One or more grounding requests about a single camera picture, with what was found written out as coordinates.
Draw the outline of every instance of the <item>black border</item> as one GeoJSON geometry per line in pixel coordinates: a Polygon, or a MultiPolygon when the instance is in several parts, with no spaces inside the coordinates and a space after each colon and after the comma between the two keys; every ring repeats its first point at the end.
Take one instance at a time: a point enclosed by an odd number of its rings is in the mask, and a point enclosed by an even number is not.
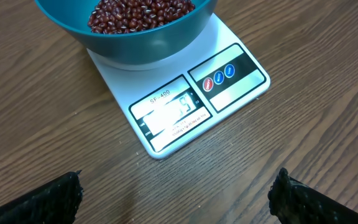
{"type": "MultiPolygon", "coordinates": [[[[204,63],[207,62],[208,60],[211,60],[212,58],[216,57],[217,55],[221,54],[222,52],[224,52],[225,50],[231,48],[231,47],[234,46],[234,45],[238,45],[238,46],[240,47],[240,49],[242,50],[243,54],[247,54],[247,52],[245,52],[245,50],[241,47],[240,44],[238,44],[238,43],[233,43],[233,44],[231,44],[230,46],[226,47],[225,49],[221,50],[220,52],[216,53],[216,54],[213,55],[212,57],[206,59],[204,62],[201,62],[201,63],[198,64],[196,67],[194,67],[194,68],[190,69],[189,71],[187,71],[187,73],[189,74],[189,76],[191,77],[191,79],[192,79],[195,83],[197,83],[196,80],[194,79],[194,77],[191,75],[190,72],[193,71],[194,69],[196,69],[196,68],[202,66],[202,64],[204,64],[204,63]]],[[[220,113],[220,112],[224,111],[226,108],[228,108],[229,106],[233,105],[235,102],[239,101],[241,98],[243,98],[244,96],[248,95],[250,92],[254,91],[256,88],[258,88],[258,87],[260,87],[261,85],[263,85],[263,84],[266,83],[267,78],[266,78],[265,74],[260,70],[259,66],[258,66],[256,63],[255,63],[255,65],[256,65],[258,71],[259,71],[259,72],[262,74],[262,76],[265,78],[265,80],[264,80],[261,84],[255,86],[253,89],[251,89],[251,90],[249,90],[248,92],[244,93],[242,96],[238,97],[238,99],[234,100],[233,102],[231,102],[230,104],[228,104],[227,106],[225,106],[224,108],[222,108],[222,109],[219,110],[219,111],[215,108],[215,106],[212,104],[212,102],[211,102],[209,99],[207,99],[208,102],[210,103],[210,105],[214,108],[214,110],[215,110],[216,113],[220,113]]]]}
{"type": "MultiPolygon", "coordinates": [[[[190,85],[190,83],[189,83],[189,81],[186,79],[185,75],[184,75],[184,74],[181,74],[181,75],[179,75],[178,77],[174,78],[173,80],[169,81],[168,83],[162,85],[160,88],[156,89],[155,91],[149,93],[149,94],[146,95],[145,97],[143,97],[143,98],[141,98],[140,100],[136,101],[135,103],[129,105],[129,107],[128,107],[128,110],[129,110],[130,114],[132,115],[133,119],[134,119],[135,121],[137,121],[136,118],[135,118],[135,116],[134,116],[134,114],[132,113],[131,108],[132,108],[135,104],[137,104],[137,103],[139,103],[140,101],[144,100],[145,98],[147,98],[147,97],[153,95],[154,93],[158,92],[159,90],[161,90],[161,89],[164,88],[165,86],[167,86],[167,85],[173,83],[174,81],[176,81],[177,79],[179,79],[179,78],[181,78],[181,77],[183,77],[183,78],[185,79],[185,81],[187,82],[187,84],[189,85],[189,88],[188,88],[188,89],[193,90],[194,94],[200,99],[200,102],[203,103],[203,106],[205,107],[206,111],[209,113],[209,118],[207,118],[205,121],[203,121],[203,122],[201,122],[200,124],[198,124],[197,126],[195,126],[195,127],[194,127],[193,129],[191,129],[189,132],[185,133],[184,135],[180,136],[179,138],[176,138],[175,140],[173,140],[172,142],[170,142],[169,144],[167,144],[166,146],[164,146],[164,147],[161,149],[160,152],[162,152],[162,151],[163,151],[164,149],[166,149],[168,146],[172,145],[172,144],[173,144],[174,142],[176,142],[177,140],[181,139],[183,136],[186,136],[187,134],[190,134],[190,133],[191,133],[192,131],[194,131],[198,126],[202,125],[202,124],[205,123],[207,120],[209,120],[209,119],[211,119],[211,118],[213,117],[213,115],[211,114],[211,112],[209,111],[209,109],[205,106],[204,101],[200,98],[200,96],[197,94],[197,92],[194,91],[194,88],[190,85]]],[[[157,151],[154,149],[153,144],[152,144],[149,140],[147,140],[147,142],[149,143],[149,145],[151,146],[151,148],[153,149],[153,151],[154,151],[154,152],[157,152],[157,151]]]]}

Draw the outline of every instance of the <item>wooden surface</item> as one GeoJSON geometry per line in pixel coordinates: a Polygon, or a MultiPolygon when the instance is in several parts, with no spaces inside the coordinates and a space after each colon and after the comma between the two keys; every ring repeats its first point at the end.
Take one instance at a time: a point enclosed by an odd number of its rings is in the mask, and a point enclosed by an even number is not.
{"type": "Polygon", "coordinates": [[[277,223],[267,192],[286,167],[358,212],[358,1],[215,11],[271,89],[155,161],[85,49],[32,0],[0,1],[0,205],[82,169],[76,223],[277,223]]]}

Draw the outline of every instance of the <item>kitchen scale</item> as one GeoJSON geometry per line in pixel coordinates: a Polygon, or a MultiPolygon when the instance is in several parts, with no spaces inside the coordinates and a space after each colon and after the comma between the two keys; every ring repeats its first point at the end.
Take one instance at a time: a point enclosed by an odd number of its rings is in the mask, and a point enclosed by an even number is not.
{"type": "Polygon", "coordinates": [[[123,65],[88,52],[155,159],[179,150],[270,86],[266,71],[215,14],[190,45],[158,62],[123,65]]]}

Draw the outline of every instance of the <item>bowl of beans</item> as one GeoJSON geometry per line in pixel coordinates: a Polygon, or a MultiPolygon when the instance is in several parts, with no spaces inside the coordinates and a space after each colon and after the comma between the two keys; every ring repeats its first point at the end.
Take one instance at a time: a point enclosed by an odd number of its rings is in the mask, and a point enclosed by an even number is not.
{"type": "Polygon", "coordinates": [[[185,48],[218,0],[35,0],[77,41],[109,60],[141,65],[185,48]]]}

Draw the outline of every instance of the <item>model number label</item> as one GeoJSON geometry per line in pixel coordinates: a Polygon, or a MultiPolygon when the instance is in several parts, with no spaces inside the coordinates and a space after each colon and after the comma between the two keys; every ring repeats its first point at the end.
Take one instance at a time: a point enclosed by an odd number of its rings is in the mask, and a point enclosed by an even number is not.
{"type": "Polygon", "coordinates": [[[153,97],[153,98],[150,100],[150,102],[151,102],[151,103],[155,103],[155,102],[157,102],[158,100],[164,99],[165,97],[167,97],[167,96],[169,96],[169,95],[170,95],[169,90],[165,90],[164,92],[161,93],[161,95],[153,97]]]}

